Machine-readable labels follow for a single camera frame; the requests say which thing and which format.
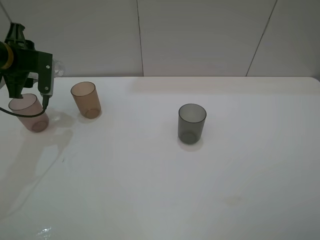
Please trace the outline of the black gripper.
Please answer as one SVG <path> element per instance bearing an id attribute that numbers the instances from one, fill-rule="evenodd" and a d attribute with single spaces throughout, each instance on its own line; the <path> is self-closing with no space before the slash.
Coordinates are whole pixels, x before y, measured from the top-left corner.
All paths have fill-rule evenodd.
<path id="1" fill-rule="evenodd" d="M 5 38 L 5 43 L 13 50 L 13 69 L 18 73 L 3 74 L 9 98 L 22 99 L 24 88 L 31 87 L 29 73 L 38 73 L 39 53 L 35 44 L 24 37 L 25 27 L 20 23 L 12 22 Z"/>

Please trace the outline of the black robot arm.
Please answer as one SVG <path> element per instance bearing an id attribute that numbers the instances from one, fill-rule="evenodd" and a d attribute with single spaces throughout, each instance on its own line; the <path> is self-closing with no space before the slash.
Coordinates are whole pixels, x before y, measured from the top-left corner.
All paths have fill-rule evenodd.
<path id="1" fill-rule="evenodd" d="M 38 51 L 24 36 L 25 27 L 11 23 L 5 41 L 0 43 L 0 76 L 4 79 L 9 97 L 21 99 L 30 72 L 38 71 Z"/>

